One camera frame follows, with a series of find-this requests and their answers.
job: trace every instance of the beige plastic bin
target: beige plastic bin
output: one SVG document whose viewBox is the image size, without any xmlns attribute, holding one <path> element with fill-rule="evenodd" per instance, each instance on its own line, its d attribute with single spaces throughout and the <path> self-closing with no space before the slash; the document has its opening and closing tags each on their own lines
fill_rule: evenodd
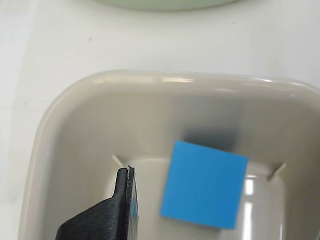
<svg viewBox="0 0 320 240">
<path fill-rule="evenodd" d="M 175 140 L 250 158 L 235 230 L 160 217 Z M 136 167 L 139 240 L 314 240 L 320 230 L 320 92 L 307 84 L 138 71 L 77 82 L 38 127 L 19 240 L 54 240 L 60 224 L 110 197 L 112 154 Z"/>
</svg>

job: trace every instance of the white table surface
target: white table surface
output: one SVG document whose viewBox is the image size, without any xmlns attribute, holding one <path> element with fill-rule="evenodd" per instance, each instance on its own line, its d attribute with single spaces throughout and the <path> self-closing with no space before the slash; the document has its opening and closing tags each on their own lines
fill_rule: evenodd
<svg viewBox="0 0 320 240">
<path fill-rule="evenodd" d="M 319 11 L 319 0 L 169 13 L 94 0 L 0 0 L 0 239 L 17 239 L 36 129 L 67 86 L 131 69 L 280 76 L 320 87 Z"/>
</svg>

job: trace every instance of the blue foam block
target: blue foam block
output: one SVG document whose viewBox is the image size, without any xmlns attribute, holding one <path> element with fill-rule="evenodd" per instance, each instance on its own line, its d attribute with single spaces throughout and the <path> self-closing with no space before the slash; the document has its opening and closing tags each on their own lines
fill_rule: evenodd
<svg viewBox="0 0 320 240">
<path fill-rule="evenodd" d="M 244 156 L 177 141 L 161 215 L 234 229 L 247 164 Z"/>
</svg>

